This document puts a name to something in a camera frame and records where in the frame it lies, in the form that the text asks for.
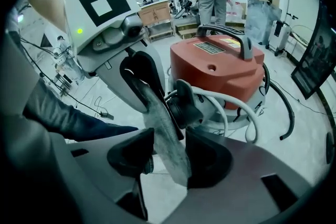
gray handle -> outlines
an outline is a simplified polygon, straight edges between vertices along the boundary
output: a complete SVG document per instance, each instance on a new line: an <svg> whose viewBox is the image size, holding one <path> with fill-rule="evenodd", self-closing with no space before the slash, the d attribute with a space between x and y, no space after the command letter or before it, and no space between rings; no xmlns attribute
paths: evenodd
<svg viewBox="0 0 336 224"><path fill-rule="evenodd" d="M206 32L208 30L227 34L237 39L240 43L240 57L243 60L252 60L253 52L252 52L251 40L248 37L246 37L243 32L224 25L203 24L198 27L197 36L205 37Z"/></svg>

tile floor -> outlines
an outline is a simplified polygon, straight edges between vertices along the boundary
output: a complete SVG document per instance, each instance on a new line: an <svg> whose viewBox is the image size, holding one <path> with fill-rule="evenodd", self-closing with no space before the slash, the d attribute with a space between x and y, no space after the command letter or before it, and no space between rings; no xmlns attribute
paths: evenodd
<svg viewBox="0 0 336 224"><path fill-rule="evenodd" d="M152 43L160 54L164 70L170 66L170 46L179 40L179 37L170 37ZM263 46L255 46L265 52L265 63L271 79L278 82L302 104L325 113L316 94L309 100L304 99L290 77L294 66L287 58L276 58ZM95 101L101 97L99 106L106 108L110 114L114 115L113 123L115 124L144 127L142 114L116 97L98 78L86 79L80 87L73 90L73 94L78 100L92 108L96 108ZM325 139L326 133L331 131L331 127L325 115L314 113L303 107L287 93L285 95L296 116L293 133L287 139L280 141L279 136L288 129L289 118L281 98L270 88L266 98L265 113L260 117L262 129L257 145L273 153L302 175L311 185L315 185L328 169L325 161ZM64 98L64 101L76 105L75 101L70 98ZM82 105L78 105L78 109L94 116L94 112ZM234 131L230 138L244 141L245 129ZM186 195L186 189L172 181L162 163L159 163L159 167L159 170L156 170L154 174L141 176L144 199L151 223L162 222Z"/></svg>

vacuum hose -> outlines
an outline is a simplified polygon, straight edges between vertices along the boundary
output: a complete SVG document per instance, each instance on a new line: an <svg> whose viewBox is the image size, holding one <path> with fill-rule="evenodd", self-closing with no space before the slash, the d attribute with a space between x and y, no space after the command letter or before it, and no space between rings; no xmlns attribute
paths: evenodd
<svg viewBox="0 0 336 224"><path fill-rule="evenodd" d="M281 99L283 100L287 110L288 110L288 116L289 116L289 128L288 128L288 131L287 133L285 133L284 135L282 135L280 137L280 140L284 140L285 138L289 137L290 134L293 132L293 129L294 129L294 123L295 123L295 114L294 114L294 111L292 109L292 107L290 106L287 98L285 97L285 95L281 92L281 90L273 83L270 81L270 77L269 77L269 71L268 71L268 68L267 66L264 64L262 66L264 68L264 71L265 71L265 92L267 94L268 90L269 90L269 87L271 86L271 88L273 88L277 94L281 97Z"/></svg>

ceiling light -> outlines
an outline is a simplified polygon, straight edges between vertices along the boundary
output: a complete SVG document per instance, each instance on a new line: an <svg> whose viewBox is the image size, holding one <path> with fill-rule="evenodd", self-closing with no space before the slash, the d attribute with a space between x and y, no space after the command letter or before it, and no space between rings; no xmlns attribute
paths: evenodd
<svg viewBox="0 0 336 224"><path fill-rule="evenodd" d="M17 17L17 21L20 23L22 22L23 20L23 14L20 14L18 17Z"/></svg>

